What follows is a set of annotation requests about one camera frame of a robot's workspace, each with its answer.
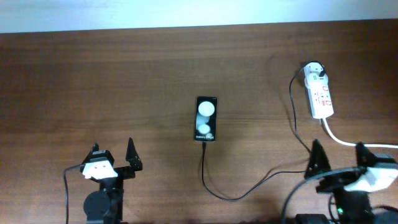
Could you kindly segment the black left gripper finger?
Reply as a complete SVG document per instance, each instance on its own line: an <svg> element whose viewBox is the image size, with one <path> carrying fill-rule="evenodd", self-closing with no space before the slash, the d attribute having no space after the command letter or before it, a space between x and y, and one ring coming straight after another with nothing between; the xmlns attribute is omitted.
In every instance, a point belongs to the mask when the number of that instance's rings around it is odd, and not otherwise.
<svg viewBox="0 0 398 224"><path fill-rule="evenodd" d="M88 155L85 157L85 159L83 160L83 163L86 164L90 161L92 155L94 152L99 151L99 144L96 142L94 143L94 145L92 146L92 148L90 149L90 152L88 153Z"/></svg>
<svg viewBox="0 0 398 224"><path fill-rule="evenodd" d="M136 151L134 141L129 138L126 151L126 161L130 164L134 171L141 171L143 169L142 161Z"/></svg>

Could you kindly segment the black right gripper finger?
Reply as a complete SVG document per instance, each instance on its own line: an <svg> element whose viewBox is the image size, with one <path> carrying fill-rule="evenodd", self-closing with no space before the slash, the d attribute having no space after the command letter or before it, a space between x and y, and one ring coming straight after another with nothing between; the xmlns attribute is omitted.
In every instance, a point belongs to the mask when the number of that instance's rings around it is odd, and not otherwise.
<svg viewBox="0 0 398 224"><path fill-rule="evenodd" d="M304 179L329 171L331 171L331 166L325 150L319 140L315 139L312 144L312 151L304 174Z"/></svg>
<svg viewBox="0 0 398 224"><path fill-rule="evenodd" d="M377 157L362 143L355 146L357 165L360 167L374 167Z"/></svg>

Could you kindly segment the black Galaxy flip phone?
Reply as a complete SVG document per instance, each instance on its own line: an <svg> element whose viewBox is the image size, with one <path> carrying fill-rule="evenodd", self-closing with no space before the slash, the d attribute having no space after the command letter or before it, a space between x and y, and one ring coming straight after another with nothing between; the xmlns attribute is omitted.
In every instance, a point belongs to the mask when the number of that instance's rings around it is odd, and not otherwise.
<svg viewBox="0 0 398 224"><path fill-rule="evenodd" d="M195 129L193 135L195 141L216 141L217 104L217 97L197 97L195 108Z"/></svg>

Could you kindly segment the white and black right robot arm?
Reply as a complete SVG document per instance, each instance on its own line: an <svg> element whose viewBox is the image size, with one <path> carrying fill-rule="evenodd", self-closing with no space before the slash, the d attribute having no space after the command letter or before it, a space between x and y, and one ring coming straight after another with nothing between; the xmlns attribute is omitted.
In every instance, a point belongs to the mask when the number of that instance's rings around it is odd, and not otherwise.
<svg viewBox="0 0 398 224"><path fill-rule="evenodd" d="M290 197L305 184L318 181L315 191L334 199L340 223L374 223L376 216L369 194L387 189L397 179L397 161L388 154L371 152L365 144L354 145L356 166L333 170L319 140L314 140L304 180Z"/></svg>

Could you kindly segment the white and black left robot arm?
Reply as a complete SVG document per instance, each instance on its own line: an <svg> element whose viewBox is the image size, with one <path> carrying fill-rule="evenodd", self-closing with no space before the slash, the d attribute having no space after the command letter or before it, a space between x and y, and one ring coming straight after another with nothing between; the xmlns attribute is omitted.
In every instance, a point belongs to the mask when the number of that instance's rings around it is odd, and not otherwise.
<svg viewBox="0 0 398 224"><path fill-rule="evenodd" d="M126 162L127 166L113 167L114 157L109 150L100 150L97 143L83 160L80 172L99 184L99 190L90 193L83 203L87 223L122 222L124 181L135 178L143 168L132 138L128 139Z"/></svg>

